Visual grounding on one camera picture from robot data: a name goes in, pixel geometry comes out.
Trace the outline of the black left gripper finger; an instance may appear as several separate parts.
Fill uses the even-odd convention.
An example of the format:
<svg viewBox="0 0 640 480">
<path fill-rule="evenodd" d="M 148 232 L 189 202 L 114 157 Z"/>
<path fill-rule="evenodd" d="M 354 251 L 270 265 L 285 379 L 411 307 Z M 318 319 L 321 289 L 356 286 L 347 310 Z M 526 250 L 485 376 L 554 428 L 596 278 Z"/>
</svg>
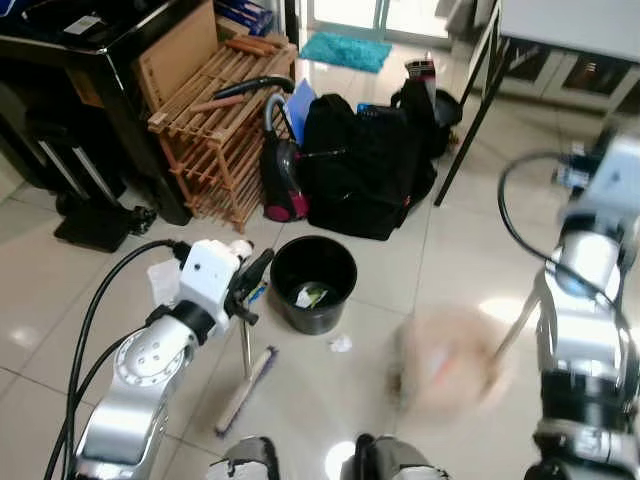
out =
<svg viewBox="0 0 640 480">
<path fill-rule="evenodd" d="M 252 294 L 262 284 L 271 261 L 275 259 L 273 248 L 266 248 L 255 260 L 243 270 L 243 293 Z"/>
</svg>

